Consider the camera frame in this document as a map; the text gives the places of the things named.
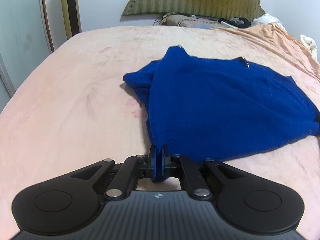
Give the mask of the blue beaded knit sweater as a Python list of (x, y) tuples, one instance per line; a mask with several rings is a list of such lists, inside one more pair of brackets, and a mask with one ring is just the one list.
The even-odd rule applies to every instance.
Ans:
[(148, 114), (155, 181), (163, 148), (226, 161), (319, 135), (319, 110), (293, 78), (242, 57), (202, 59), (175, 46), (123, 80)]

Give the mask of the black clothing item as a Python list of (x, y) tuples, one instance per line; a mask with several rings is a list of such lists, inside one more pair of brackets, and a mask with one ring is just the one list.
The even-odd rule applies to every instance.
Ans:
[(252, 26), (251, 21), (249, 21), (248, 19), (243, 18), (243, 17), (233, 17), (229, 20), (225, 19), (225, 18), (220, 18), (218, 20), (218, 22), (221, 24), (228, 24), (233, 27), (240, 28), (240, 29), (245, 29), (245, 28), (249, 28)]

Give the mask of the pink floral bed sheet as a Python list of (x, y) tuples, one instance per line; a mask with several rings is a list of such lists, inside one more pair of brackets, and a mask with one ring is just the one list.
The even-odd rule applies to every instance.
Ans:
[(13, 198), (30, 185), (105, 158), (147, 154), (146, 113), (123, 75), (171, 46), (196, 57), (244, 59), (291, 76), (319, 104), (319, 81), (274, 53), (219, 29), (114, 27), (80, 33), (48, 56), (1, 113), (1, 239), (18, 233)]

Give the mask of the beige brown pillow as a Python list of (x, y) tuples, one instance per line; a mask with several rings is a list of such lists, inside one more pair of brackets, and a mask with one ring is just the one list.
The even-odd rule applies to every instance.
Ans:
[(167, 13), (163, 16), (159, 25), (198, 28), (198, 29), (213, 29), (220, 28), (222, 24), (215, 18), (197, 17), (195, 15), (182, 15), (176, 13)]

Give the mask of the orange peach blanket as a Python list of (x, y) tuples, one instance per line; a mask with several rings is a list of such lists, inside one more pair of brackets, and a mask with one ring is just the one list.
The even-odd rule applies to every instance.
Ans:
[(281, 57), (305, 74), (319, 81), (319, 63), (310, 50), (275, 23), (246, 29), (219, 28), (220, 31), (242, 37)]

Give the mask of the white crumpled cloth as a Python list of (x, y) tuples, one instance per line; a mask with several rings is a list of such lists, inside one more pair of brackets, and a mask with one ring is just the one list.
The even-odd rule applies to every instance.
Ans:
[(267, 25), (267, 24), (277, 24), (279, 25), (282, 29), (285, 30), (284, 26), (282, 25), (282, 23), (280, 22), (280, 20), (268, 13), (265, 13), (264, 15), (260, 16), (259, 18), (255, 18), (252, 21), (252, 25)]

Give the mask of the frosted glass wardrobe door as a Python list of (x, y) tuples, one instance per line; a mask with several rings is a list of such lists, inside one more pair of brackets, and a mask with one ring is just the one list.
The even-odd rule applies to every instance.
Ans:
[(1, 0), (1, 108), (52, 52), (42, 0)]

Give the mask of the gold tower fan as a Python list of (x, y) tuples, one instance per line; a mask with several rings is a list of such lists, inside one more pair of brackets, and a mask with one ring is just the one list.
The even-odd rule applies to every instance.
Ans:
[(67, 39), (81, 32), (78, 0), (61, 0), (63, 21)]

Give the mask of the cream crumpled cloth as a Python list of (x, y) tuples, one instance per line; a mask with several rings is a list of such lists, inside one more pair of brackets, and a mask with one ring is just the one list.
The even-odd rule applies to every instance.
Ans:
[(300, 34), (300, 41), (312, 54), (317, 55), (317, 44), (313, 38)]

